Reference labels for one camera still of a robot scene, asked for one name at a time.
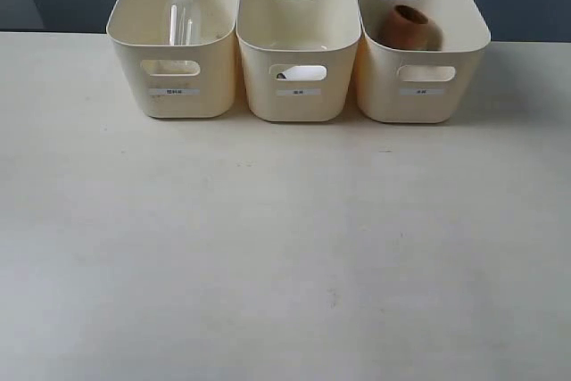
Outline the clear plastic bottle white cap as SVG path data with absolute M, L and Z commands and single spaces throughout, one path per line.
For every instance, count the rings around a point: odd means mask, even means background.
M 169 46 L 201 44 L 202 14 L 198 0 L 169 0 L 167 18 Z

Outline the white paper cup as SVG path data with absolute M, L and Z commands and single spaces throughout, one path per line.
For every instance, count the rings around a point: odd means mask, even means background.
M 288 81 L 321 81 L 327 77 L 327 68 L 322 65 L 295 65 L 280 71 L 276 78 Z

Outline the cream plastic bin right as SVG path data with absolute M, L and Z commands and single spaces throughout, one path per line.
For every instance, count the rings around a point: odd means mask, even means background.
M 372 120 L 440 123 L 456 111 L 491 42 L 474 0 L 357 0 L 362 38 L 353 68 L 357 104 Z M 398 50 L 379 42 L 397 5 L 429 20 L 429 45 Z

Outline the brown wooden cup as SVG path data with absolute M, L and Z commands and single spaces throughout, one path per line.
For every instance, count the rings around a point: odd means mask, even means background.
M 440 27 L 420 10 L 397 4 L 386 15 L 377 32 L 383 46 L 404 51 L 439 51 L 443 33 Z

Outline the cream plastic bin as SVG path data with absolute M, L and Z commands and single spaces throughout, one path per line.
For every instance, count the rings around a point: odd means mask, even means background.
M 236 98 L 238 0 L 193 0 L 200 41 L 171 44 L 172 0 L 117 0 L 106 33 L 140 109 L 159 119 L 213 118 Z
M 372 120 L 440 123 L 456 111 L 491 42 L 474 0 L 357 0 L 362 38 L 353 68 L 357 104 Z M 398 50 L 379 42 L 397 5 L 429 20 L 429 45 Z
M 321 122 L 343 109 L 361 36 L 356 0 L 239 0 L 236 18 L 247 102 L 273 122 Z M 322 65 L 321 81 L 279 80 Z

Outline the cream plastic bin middle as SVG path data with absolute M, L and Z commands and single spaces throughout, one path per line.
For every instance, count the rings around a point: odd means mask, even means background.
M 239 0 L 236 18 L 247 102 L 273 122 L 321 122 L 343 109 L 361 36 L 356 0 Z M 279 80 L 322 65 L 321 81 Z

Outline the cream plastic bin left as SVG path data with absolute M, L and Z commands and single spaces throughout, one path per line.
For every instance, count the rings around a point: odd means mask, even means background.
M 117 0 L 106 33 L 140 109 L 159 119 L 213 118 L 236 98 L 238 0 L 193 0 L 200 41 L 171 44 L 172 0 Z

